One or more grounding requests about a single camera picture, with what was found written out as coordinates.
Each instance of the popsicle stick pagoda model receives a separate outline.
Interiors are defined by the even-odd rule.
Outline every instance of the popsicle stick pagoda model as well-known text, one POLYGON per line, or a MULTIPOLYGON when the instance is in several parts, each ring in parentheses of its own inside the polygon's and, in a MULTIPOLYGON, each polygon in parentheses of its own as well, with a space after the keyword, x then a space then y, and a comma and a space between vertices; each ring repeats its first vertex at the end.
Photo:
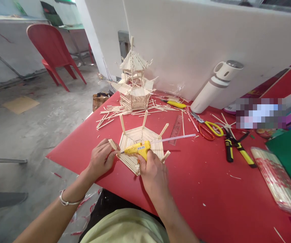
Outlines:
POLYGON ((123 59, 120 69, 123 71, 122 79, 111 82, 112 86, 119 91, 121 105, 129 110, 141 110, 148 108, 150 93, 156 80, 148 80, 144 77, 144 71, 150 64, 133 51, 133 37, 131 37, 131 50, 123 59))
MULTIPOLYGON (((135 174, 140 175, 140 165, 138 164, 138 158, 135 154, 121 154, 127 147, 130 147, 136 143, 144 143, 144 141, 149 140, 158 141, 162 139, 162 135, 169 126, 169 123, 165 125, 162 132, 160 134, 156 134, 155 132, 151 131, 150 129, 145 127, 145 121, 147 117, 148 111, 145 112, 143 125, 141 127, 133 128, 131 130, 125 131, 123 116, 120 115, 121 124, 122 124, 122 137, 119 143, 119 147, 121 148, 120 153, 117 154, 117 157, 135 174)), ((112 145, 113 149, 117 149, 114 142, 109 139, 110 144, 112 145)), ((153 143, 151 144, 151 150, 158 155, 161 162, 165 162, 166 158, 169 156, 170 152, 167 151, 164 155, 163 152, 163 145, 162 142, 153 143)))

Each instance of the black pants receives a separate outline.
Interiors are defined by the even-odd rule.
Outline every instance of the black pants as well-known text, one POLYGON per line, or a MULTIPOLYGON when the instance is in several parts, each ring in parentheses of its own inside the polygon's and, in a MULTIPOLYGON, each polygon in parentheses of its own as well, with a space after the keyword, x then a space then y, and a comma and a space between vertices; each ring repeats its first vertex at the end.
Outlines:
POLYGON ((87 225, 87 228, 84 230, 82 235, 79 238, 79 242, 82 240, 82 238, 85 236, 85 234, 93 227, 95 226, 102 218, 104 218, 106 215, 111 214, 117 209, 123 209, 123 208, 134 208, 141 210, 148 215, 155 218, 163 227, 163 223, 160 220, 158 216, 155 216, 152 213, 149 213, 148 211, 145 211, 144 209, 136 206, 135 204, 126 201, 125 199, 111 193, 110 191, 103 189, 94 210, 92 211, 90 215, 90 221, 87 225))

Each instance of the red table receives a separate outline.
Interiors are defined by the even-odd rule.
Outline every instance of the red table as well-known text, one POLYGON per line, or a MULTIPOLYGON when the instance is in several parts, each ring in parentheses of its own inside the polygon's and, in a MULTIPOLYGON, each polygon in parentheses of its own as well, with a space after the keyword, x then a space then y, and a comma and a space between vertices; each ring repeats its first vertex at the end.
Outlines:
MULTIPOLYGON (((105 105, 117 106, 119 99, 119 93, 116 92, 105 105)), ((90 161, 92 149, 102 139, 112 138, 119 143, 122 134, 119 117, 99 131, 96 130, 96 121, 103 117, 100 114, 103 110, 103 107, 96 110, 47 158, 80 174, 90 161)), ((210 113, 221 117, 221 111, 211 107, 200 116, 215 122, 210 113)), ((145 126, 160 133, 164 125, 169 123, 163 135, 163 138, 168 138, 177 115, 181 115, 181 112, 151 113, 145 126)), ((225 117, 229 123, 235 121, 234 116, 225 114, 225 117)), ((141 126, 143 122, 143 117, 137 115, 124 115, 123 118, 126 130, 141 126)), ((184 125, 185 134, 197 133, 185 115, 184 125)), ((242 142, 250 156, 251 146, 266 148, 264 140, 253 134, 255 139, 249 136, 242 142)), ((170 191, 181 214, 200 239, 209 243, 281 243, 275 227, 286 242, 291 242, 290 215, 278 208, 259 169, 250 168, 235 148, 234 163, 226 161, 223 138, 214 141, 207 141, 201 136, 185 138, 177 140, 176 146, 164 142, 163 147, 164 151, 171 152, 166 160, 170 191)), ((97 184, 156 214, 141 177, 136 177, 121 161, 114 162, 112 169, 97 184)))

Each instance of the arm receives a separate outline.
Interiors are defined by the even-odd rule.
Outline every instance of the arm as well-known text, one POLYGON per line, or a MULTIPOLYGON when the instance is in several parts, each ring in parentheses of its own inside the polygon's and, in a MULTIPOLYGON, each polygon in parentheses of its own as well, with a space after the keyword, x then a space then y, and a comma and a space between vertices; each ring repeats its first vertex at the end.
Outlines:
MULTIPOLYGON (((84 198, 92 184, 113 165, 117 151, 112 151, 108 139, 102 140, 93 150, 88 167, 62 194, 62 199, 77 202, 84 198)), ((51 203, 14 241, 56 243, 68 226, 79 204, 62 205, 59 198, 51 203)))
POLYGON ((165 164, 151 150, 148 151, 147 162, 142 156, 138 155, 138 158, 144 188, 166 227, 170 242, 199 242, 170 194, 165 164))

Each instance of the pliers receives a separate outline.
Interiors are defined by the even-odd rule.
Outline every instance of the pliers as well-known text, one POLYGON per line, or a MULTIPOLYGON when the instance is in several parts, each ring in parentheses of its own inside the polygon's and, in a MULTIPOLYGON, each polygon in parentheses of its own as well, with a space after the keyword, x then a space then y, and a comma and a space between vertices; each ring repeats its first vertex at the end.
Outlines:
POLYGON ((253 160, 250 158, 248 153, 245 151, 245 149, 241 145, 241 141, 244 140, 250 132, 246 132, 239 140, 236 140, 228 131, 226 127, 223 127, 225 130, 226 138, 225 138, 225 150, 226 150, 226 160, 230 163, 233 162, 233 151, 232 146, 235 146, 238 151, 242 154, 244 159, 247 161, 248 165, 251 168, 256 168, 256 164, 253 162, 253 160))

